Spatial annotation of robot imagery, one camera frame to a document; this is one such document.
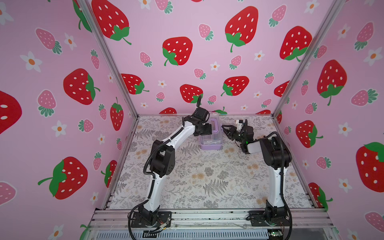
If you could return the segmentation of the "purple plastic tool box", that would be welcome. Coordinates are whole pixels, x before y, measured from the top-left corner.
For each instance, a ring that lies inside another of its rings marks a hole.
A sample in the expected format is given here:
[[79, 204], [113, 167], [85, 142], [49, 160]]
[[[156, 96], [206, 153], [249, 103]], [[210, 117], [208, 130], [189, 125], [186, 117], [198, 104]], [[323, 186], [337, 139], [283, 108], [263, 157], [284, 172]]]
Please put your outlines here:
[[220, 115], [216, 112], [210, 114], [208, 123], [212, 126], [212, 134], [199, 136], [201, 150], [220, 150], [223, 146], [223, 130]]

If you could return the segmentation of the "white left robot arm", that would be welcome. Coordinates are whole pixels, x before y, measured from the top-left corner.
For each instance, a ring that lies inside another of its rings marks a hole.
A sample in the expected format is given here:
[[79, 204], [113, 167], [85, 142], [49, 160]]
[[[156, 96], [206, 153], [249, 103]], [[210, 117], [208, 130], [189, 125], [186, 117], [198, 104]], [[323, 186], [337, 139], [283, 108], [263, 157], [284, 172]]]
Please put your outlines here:
[[148, 196], [139, 206], [139, 213], [147, 224], [152, 226], [157, 222], [161, 193], [167, 176], [176, 165], [178, 147], [190, 136], [212, 134], [212, 125], [208, 123], [209, 115], [209, 111], [197, 107], [192, 115], [182, 118], [182, 124], [170, 136], [153, 142], [150, 156], [143, 169], [145, 175], [151, 176]]

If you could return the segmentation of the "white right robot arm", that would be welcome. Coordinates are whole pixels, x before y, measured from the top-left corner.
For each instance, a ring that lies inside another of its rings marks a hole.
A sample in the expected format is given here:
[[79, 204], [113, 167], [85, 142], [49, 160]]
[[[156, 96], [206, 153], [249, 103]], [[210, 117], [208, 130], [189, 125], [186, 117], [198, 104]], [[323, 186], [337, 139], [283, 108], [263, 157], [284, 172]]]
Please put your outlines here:
[[224, 134], [239, 144], [244, 154], [262, 153], [269, 169], [269, 196], [261, 219], [269, 224], [278, 219], [289, 217], [289, 207], [284, 197], [286, 172], [292, 161], [292, 154], [277, 132], [272, 132], [260, 139], [253, 139], [254, 129], [241, 123], [241, 128], [222, 125]]

